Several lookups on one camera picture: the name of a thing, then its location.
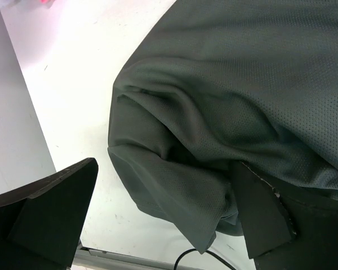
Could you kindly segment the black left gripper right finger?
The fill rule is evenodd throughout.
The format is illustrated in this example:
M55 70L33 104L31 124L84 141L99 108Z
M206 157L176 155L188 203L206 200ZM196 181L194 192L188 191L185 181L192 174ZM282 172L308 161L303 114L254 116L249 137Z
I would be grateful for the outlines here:
M233 165L232 188L249 258L296 238L288 212L272 186L240 162Z

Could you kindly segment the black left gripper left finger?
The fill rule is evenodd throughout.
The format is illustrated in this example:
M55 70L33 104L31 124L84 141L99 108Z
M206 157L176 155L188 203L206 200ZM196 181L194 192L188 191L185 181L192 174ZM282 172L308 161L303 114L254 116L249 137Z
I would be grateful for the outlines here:
M98 171L86 158L0 194L0 269L70 268Z

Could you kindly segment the dark grey t shirt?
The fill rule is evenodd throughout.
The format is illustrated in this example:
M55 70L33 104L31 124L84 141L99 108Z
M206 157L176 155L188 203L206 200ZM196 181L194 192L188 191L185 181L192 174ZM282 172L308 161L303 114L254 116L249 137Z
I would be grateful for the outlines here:
M200 252L240 234L235 163L338 200L338 1L176 1L114 82L108 153Z

